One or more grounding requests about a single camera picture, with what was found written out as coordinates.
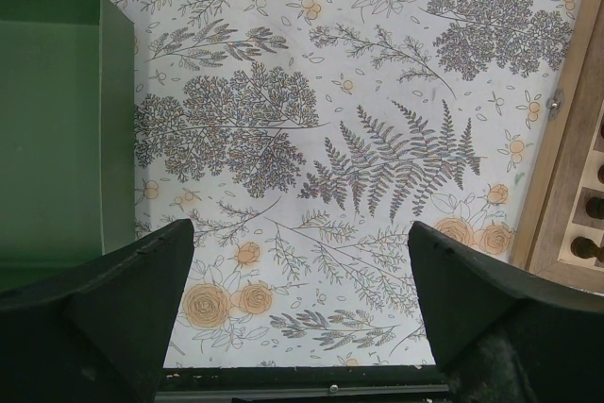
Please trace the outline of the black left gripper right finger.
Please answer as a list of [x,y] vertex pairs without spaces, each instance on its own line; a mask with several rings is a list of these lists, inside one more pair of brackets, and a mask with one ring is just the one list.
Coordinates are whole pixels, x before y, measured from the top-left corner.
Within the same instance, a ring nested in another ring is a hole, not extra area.
[[408,236],[431,354],[455,402],[600,402],[603,299],[422,222]]

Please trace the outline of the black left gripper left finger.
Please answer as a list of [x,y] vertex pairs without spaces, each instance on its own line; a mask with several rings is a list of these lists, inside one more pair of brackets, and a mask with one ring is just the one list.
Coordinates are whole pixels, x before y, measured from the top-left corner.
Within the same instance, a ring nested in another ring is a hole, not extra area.
[[193,259],[179,219],[1,293],[4,402],[152,402]]

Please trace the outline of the wooden chess board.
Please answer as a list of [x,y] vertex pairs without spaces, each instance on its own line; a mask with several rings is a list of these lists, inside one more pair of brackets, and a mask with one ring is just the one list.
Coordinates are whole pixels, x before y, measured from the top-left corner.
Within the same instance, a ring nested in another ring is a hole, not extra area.
[[581,0],[510,254],[511,265],[585,291],[603,291],[603,261],[571,252],[577,237],[603,247],[603,0]]

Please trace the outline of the dark chess rook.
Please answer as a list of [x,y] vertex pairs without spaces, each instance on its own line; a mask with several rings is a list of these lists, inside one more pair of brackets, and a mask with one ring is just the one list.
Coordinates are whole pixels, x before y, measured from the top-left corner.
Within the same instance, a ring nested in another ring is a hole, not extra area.
[[604,248],[602,246],[598,246],[589,238],[575,238],[572,241],[570,248],[572,254],[581,259],[596,259],[598,261],[604,261]]

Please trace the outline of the dark chess knight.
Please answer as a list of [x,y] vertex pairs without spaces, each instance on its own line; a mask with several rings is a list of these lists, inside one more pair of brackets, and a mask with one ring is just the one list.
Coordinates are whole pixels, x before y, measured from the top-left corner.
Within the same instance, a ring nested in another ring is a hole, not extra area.
[[604,219],[604,198],[592,196],[588,199],[585,205],[585,211],[590,218],[603,220]]

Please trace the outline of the green open box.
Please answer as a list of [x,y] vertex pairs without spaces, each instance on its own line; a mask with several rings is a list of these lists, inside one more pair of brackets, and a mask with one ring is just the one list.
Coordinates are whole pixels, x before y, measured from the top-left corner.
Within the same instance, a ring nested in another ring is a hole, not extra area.
[[135,238],[134,25],[110,0],[1,0],[1,287]]

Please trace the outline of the floral table mat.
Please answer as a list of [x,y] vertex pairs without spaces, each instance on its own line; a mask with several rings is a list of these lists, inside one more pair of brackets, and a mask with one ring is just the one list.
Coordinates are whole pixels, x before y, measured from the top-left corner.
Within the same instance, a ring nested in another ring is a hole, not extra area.
[[416,221],[510,255],[581,0],[110,0],[135,232],[191,220],[168,368],[430,365]]

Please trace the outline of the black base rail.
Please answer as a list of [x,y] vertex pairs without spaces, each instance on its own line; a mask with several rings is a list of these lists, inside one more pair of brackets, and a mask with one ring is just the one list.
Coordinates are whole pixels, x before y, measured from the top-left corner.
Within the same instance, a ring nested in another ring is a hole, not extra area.
[[157,402],[450,402],[434,366],[173,368]]

